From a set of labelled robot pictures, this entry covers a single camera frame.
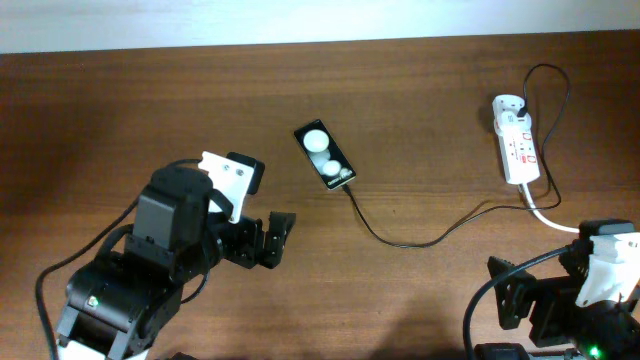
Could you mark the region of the black smartphone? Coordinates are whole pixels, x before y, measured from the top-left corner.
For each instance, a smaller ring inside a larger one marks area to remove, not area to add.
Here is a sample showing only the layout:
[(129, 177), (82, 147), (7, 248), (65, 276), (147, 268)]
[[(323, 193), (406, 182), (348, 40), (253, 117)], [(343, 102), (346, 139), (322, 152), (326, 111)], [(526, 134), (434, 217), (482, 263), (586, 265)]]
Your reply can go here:
[(356, 170), (320, 119), (296, 129), (293, 135), (328, 190), (353, 181)]

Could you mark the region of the white power strip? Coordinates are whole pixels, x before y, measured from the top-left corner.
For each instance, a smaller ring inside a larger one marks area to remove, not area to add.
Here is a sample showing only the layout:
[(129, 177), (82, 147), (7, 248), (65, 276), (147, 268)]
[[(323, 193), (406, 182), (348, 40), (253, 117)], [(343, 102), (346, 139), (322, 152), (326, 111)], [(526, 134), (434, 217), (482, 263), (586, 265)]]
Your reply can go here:
[(507, 111), (496, 116), (494, 128), (506, 182), (522, 185), (538, 179), (540, 169), (531, 131), (531, 117), (517, 117)]

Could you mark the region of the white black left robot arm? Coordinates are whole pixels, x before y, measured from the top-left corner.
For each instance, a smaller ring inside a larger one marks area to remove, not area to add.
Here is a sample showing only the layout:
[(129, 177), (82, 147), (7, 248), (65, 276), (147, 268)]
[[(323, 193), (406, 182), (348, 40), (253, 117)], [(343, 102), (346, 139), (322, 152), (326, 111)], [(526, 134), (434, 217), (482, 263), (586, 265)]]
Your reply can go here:
[(160, 330), (188, 302), (184, 287), (207, 280), (223, 260), (273, 269), (296, 216), (231, 217), (231, 202), (202, 171), (155, 171), (133, 223), (109, 233), (68, 282), (54, 352), (62, 359), (143, 359)]

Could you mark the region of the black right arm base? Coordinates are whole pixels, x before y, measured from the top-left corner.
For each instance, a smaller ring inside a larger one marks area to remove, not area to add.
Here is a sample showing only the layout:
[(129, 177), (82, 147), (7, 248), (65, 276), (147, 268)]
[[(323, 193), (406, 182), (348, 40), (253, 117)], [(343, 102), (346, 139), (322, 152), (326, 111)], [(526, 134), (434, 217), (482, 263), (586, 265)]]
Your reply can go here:
[(477, 360), (585, 360), (577, 350), (530, 353), (515, 343), (486, 343), (474, 347)]

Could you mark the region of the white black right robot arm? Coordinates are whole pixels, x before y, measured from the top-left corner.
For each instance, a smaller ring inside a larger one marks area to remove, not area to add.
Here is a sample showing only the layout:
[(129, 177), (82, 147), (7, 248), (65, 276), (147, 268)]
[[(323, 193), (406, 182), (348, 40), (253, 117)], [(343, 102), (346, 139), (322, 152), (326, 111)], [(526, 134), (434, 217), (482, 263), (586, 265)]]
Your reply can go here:
[(639, 301), (635, 287), (628, 300), (619, 296), (580, 307), (576, 300), (587, 276), (587, 262), (559, 257), (564, 277), (537, 279), (518, 272), (494, 287), (500, 327), (512, 330), (527, 318), (529, 338), (538, 348), (571, 343), (588, 359), (637, 359), (639, 322), (632, 316)]

